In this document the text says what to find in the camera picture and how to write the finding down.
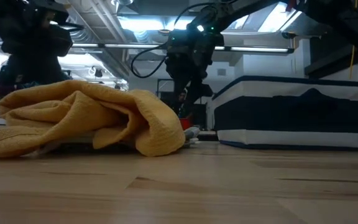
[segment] wooden table surface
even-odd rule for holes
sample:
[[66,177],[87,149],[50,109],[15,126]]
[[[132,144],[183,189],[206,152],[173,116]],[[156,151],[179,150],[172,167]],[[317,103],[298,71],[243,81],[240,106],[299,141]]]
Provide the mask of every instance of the wooden table surface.
[[202,142],[165,157],[0,160],[0,223],[358,223],[358,152]]

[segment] towel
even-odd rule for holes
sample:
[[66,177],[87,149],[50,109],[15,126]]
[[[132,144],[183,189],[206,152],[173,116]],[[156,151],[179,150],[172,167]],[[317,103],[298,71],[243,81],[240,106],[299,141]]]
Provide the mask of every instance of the towel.
[[15,91],[0,101],[0,118],[7,124],[0,128],[0,157],[89,131],[96,131],[95,149],[124,141],[145,156],[170,154],[185,142],[177,115],[151,92],[78,80]]

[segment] yellow towel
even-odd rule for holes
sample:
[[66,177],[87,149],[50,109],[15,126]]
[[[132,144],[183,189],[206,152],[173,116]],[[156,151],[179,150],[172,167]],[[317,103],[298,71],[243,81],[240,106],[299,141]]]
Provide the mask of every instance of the yellow towel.
[[7,124],[0,128],[0,157],[94,130],[95,149],[132,140],[145,156],[167,155],[185,142],[176,114],[151,92],[83,81],[15,91],[0,101],[0,118]]

